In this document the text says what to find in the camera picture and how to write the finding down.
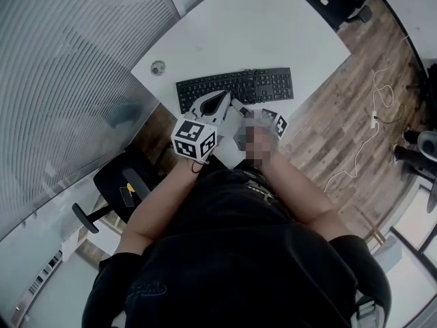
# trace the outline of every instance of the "wooden floor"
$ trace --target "wooden floor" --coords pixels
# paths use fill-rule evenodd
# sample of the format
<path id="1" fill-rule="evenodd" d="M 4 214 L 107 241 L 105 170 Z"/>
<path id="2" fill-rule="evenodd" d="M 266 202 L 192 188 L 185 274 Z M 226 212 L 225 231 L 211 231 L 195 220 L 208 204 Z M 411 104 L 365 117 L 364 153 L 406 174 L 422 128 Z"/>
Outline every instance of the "wooden floor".
<path id="1" fill-rule="evenodd" d="M 368 238 L 372 223 L 380 225 L 405 194 L 411 179 L 400 180 L 401 166 L 391 163 L 393 144 L 401 143 L 401 132 L 409 124 L 419 128 L 421 112 L 416 113 L 416 94 L 405 86 L 414 83 L 414 71 L 408 64 L 416 63 L 413 52 L 396 20 L 381 0 L 369 0 L 373 18 L 367 24 L 344 24 L 338 35 L 351 52 L 347 61 L 293 114 L 281 151 L 290 161 L 324 189 L 328 179 L 345 169 L 354 174 L 354 157 L 361 144 L 375 130 L 370 128 L 373 74 L 379 74 L 378 86 L 390 85 L 395 102 L 385 109 L 376 97 L 378 117 L 390 125 L 380 124 L 378 135 L 358 156 L 358 177 L 342 174 L 332 181 L 327 193 L 339 208 L 348 226 L 359 236 Z M 388 91 L 384 100 L 390 103 Z M 152 114 L 135 139 L 154 162 L 175 124 L 175 118 L 162 106 Z M 168 172 L 175 163 L 168 152 L 162 170 Z"/>

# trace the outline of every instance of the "black keyboard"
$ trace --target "black keyboard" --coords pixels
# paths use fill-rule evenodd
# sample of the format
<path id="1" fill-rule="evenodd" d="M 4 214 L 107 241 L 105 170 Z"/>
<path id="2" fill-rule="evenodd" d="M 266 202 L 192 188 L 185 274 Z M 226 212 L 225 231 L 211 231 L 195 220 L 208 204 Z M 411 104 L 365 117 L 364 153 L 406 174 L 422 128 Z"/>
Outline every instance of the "black keyboard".
<path id="1" fill-rule="evenodd" d="M 245 105 L 293 98 L 289 68 L 244 70 L 176 83 L 180 111 L 189 111 L 199 97 L 217 90 L 228 90 Z"/>

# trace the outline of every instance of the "hand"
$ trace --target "hand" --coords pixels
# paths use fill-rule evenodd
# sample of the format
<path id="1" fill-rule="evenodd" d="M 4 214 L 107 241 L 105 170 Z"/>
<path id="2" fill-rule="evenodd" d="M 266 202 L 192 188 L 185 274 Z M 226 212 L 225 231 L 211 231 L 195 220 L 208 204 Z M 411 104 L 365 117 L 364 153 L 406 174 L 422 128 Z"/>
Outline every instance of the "hand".
<path id="1" fill-rule="evenodd" d="M 271 133 L 269 126 L 246 127 L 246 159 L 255 166 L 261 167 L 269 162 L 277 146 L 278 139 Z"/>

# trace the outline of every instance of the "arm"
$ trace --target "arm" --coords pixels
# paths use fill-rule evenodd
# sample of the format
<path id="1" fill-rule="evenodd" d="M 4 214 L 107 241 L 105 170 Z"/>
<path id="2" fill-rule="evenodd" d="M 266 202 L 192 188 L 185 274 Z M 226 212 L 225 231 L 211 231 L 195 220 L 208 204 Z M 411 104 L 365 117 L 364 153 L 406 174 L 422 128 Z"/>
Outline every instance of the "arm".
<path id="1" fill-rule="evenodd" d="M 124 230 L 115 253 L 141 255 L 165 231 L 193 188 L 198 174 L 193 161 L 181 159 L 170 174 L 138 205 Z M 194 163 L 198 172 L 202 165 Z"/>
<path id="2" fill-rule="evenodd" d="M 327 241 L 351 234 L 328 196 L 281 153 L 264 161 L 261 171 L 297 221 Z"/>

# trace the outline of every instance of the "yellow object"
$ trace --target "yellow object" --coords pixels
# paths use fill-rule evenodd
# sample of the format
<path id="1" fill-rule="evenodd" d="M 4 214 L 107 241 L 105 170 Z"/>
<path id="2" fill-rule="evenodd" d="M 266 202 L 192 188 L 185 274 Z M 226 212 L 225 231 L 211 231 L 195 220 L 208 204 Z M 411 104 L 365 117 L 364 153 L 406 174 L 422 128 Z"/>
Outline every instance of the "yellow object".
<path id="1" fill-rule="evenodd" d="M 127 187 L 128 187 L 128 190 L 129 190 L 130 192 L 135 192 L 135 190 L 133 189 L 133 187 L 130 186 L 130 183 L 127 184 Z"/>

